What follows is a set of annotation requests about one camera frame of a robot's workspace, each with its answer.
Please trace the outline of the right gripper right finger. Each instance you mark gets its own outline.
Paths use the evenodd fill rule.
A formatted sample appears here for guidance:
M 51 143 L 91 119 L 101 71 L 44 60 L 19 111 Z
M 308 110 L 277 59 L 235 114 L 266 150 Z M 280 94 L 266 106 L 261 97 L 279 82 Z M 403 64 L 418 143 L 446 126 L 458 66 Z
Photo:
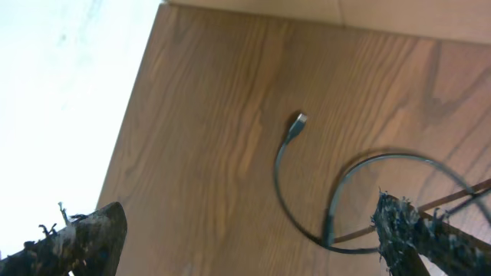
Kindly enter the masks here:
M 391 275 L 428 275 L 424 256 L 448 275 L 490 276 L 490 245 L 408 201 L 380 194 L 372 216 Z

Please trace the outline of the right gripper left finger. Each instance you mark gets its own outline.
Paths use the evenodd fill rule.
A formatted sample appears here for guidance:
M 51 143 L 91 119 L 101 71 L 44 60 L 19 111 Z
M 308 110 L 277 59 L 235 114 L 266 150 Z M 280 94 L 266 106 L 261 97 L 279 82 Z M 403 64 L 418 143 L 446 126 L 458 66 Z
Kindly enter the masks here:
M 66 214 L 66 226 L 43 229 L 44 239 L 27 241 L 24 248 L 1 260 L 2 275 L 114 276 L 127 235 L 123 206 L 112 202 L 89 215 Z

